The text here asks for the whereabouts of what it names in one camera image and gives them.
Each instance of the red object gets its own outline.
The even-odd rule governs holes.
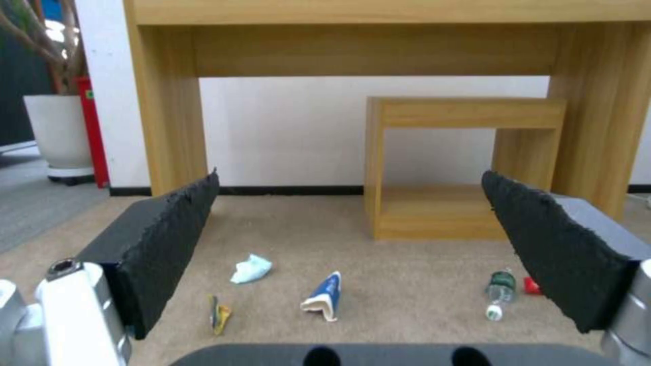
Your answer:
[[[536,283],[536,281],[534,281],[533,278],[525,277],[524,283],[525,283],[525,292],[527,294],[542,295],[538,283]]]
[[[90,78],[80,77],[77,79],[79,86],[79,97],[83,118],[86,121],[86,133],[90,146],[92,166],[95,170],[95,182],[98,188],[109,185],[109,169],[106,167],[106,155],[104,155],[104,144],[102,143],[102,132],[100,131],[100,120],[97,117],[95,99],[90,85]]]

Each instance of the trash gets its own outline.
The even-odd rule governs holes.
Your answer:
[[[525,292],[530,295],[542,295],[542,292],[540,292],[540,286],[538,286],[538,283],[533,280],[531,277],[525,277],[524,279],[524,284],[525,284]]]
[[[321,311],[328,322],[337,320],[337,304],[341,292],[341,274],[333,272],[301,304],[303,311]]]
[[[236,264],[235,269],[236,271],[233,277],[230,278],[230,282],[246,283],[264,277],[271,270],[271,262],[255,254],[249,254],[249,259],[246,262]]]
[[[486,287],[486,294],[490,304],[486,308],[486,318],[497,322],[502,319],[502,307],[513,301],[516,278],[511,274],[511,269],[495,272],[491,275]]]
[[[221,335],[224,332],[226,321],[229,319],[232,311],[228,307],[220,305],[217,301],[217,296],[209,295],[208,299],[210,300],[210,325],[212,327],[212,333],[214,335]]]

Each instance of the red fire extinguisher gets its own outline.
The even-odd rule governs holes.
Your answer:
[[[79,86],[81,108],[86,122],[86,132],[88,135],[88,144],[90,146],[90,156],[92,157],[92,166],[95,170],[95,182],[97,183],[98,188],[108,187],[109,170],[106,166],[104,144],[102,143],[102,132],[100,131],[100,121],[97,117],[97,109],[95,108],[95,99],[92,94],[90,78],[78,78],[77,85]]]

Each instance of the blue tissue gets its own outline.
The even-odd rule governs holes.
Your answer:
[[[341,293],[341,274],[333,272],[301,303],[303,311],[321,311],[328,322],[337,320],[337,304]]]
[[[249,259],[236,264],[235,269],[230,282],[246,283],[264,277],[271,270],[271,262],[255,254],[249,254]]]

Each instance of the wooden table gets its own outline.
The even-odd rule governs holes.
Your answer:
[[[124,1],[154,195],[207,172],[198,77],[551,75],[568,101],[552,190],[621,215],[651,0]]]

